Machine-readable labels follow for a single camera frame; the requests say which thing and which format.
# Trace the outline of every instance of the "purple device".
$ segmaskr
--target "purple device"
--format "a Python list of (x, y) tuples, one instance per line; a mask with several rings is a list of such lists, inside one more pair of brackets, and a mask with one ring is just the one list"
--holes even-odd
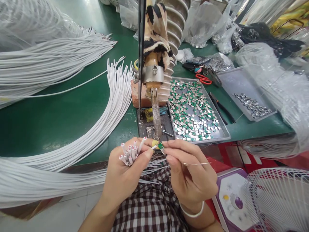
[(218, 173), (219, 191), (212, 200), (225, 232), (251, 231), (258, 223), (252, 221), (247, 209), (251, 202), (245, 202), (243, 186), (246, 177), (247, 173), (239, 168)]

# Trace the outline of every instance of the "patterned cloth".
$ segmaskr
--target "patterned cloth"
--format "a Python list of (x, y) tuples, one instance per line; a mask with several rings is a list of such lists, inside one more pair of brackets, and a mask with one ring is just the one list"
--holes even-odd
[(158, 65), (164, 71), (169, 66), (173, 52), (168, 44), (167, 13), (163, 3), (147, 6), (145, 17), (144, 57), (157, 54)]
[(112, 231), (189, 231), (170, 176), (169, 167), (143, 176), (159, 184), (139, 184), (120, 205)]

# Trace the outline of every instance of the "fan grille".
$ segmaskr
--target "fan grille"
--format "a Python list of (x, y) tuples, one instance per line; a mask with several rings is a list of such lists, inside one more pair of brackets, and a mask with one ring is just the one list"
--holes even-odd
[(309, 231), (309, 172), (292, 168), (259, 169), (244, 185), (256, 231)]

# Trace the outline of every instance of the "white bracelet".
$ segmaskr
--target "white bracelet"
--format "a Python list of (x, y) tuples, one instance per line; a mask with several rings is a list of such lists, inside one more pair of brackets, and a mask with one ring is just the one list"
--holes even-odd
[(181, 203), (179, 203), (180, 205), (180, 208), (183, 210), (183, 212), (185, 213), (185, 215), (187, 215), (188, 217), (191, 217), (191, 218), (197, 218), (198, 216), (200, 216), (203, 212), (203, 209), (204, 209), (204, 201), (202, 201), (202, 209), (199, 213), (193, 215), (193, 214), (188, 214), (184, 209), (183, 207), (181, 206)]

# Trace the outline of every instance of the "floor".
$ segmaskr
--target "floor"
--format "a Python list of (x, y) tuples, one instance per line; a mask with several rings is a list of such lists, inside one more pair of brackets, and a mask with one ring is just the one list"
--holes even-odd
[(77, 232), (102, 194), (103, 185), (64, 196), (59, 203), (22, 221), (0, 215), (1, 232)]

